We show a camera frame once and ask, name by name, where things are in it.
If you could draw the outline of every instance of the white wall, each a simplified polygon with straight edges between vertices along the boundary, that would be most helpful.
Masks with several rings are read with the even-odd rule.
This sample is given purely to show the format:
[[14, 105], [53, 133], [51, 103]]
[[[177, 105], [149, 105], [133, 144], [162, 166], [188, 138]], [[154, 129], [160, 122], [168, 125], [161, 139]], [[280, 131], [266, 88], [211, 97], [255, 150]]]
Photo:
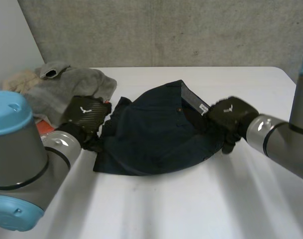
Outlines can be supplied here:
[[16, 0], [0, 0], [0, 81], [44, 63]]

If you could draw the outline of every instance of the white table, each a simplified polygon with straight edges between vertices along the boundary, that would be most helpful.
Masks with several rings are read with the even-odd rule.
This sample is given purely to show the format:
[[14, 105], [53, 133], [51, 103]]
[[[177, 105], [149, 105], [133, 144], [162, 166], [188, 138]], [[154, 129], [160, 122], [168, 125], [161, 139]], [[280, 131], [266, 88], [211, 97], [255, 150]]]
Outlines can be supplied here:
[[[103, 68], [117, 79], [111, 102], [183, 79], [204, 101], [238, 96], [289, 119], [295, 85], [273, 67]], [[31, 231], [0, 239], [303, 239], [303, 181], [242, 140], [180, 172], [131, 177], [94, 173], [81, 158]]]

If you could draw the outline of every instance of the red object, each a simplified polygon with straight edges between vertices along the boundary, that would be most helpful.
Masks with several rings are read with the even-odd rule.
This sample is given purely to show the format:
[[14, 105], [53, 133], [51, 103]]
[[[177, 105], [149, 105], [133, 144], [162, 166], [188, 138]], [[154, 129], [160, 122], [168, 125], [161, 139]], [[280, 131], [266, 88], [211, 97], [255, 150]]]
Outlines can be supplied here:
[[40, 135], [47, 134], [47, 133], [50, 133], [50, 132], [54, 131], [54, 128], [52, 126], [50, 126], [48, 124], [48, 122], [46, 122], [44, 120], [42, 120], [41, 122], [37, 123], [36, 127], [37, 127], [38, 133]]

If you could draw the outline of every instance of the concrete wall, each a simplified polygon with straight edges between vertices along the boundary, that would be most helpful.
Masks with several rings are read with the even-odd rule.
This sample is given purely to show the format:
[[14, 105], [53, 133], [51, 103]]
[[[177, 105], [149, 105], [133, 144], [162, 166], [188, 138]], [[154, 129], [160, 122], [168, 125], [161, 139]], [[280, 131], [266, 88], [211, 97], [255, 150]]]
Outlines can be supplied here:
[[0, 0], [0, 81], [44, 63], [15, 0]]
[[303, 0], [19, 0], [45, 61], [276, 66], [295, 79]]

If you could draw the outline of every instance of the gray cloth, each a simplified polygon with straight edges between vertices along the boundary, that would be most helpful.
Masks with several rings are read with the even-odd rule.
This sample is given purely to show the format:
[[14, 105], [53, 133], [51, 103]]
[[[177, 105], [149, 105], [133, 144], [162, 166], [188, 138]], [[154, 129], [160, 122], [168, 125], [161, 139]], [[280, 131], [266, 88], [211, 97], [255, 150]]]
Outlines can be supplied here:
[[57, 127], [73, 96], [102, 97], [109, 101], [116, 86], [116, 80], [99, 70], [69, 67], [57, 77], [36, 85], [24, 96], [35, 117]]
[[64, 61], [51, 61], [44, 64], [40, 70], [40, 78], [54, 78], [58, 76], [63, 70], [68, 68], [70, 64]]

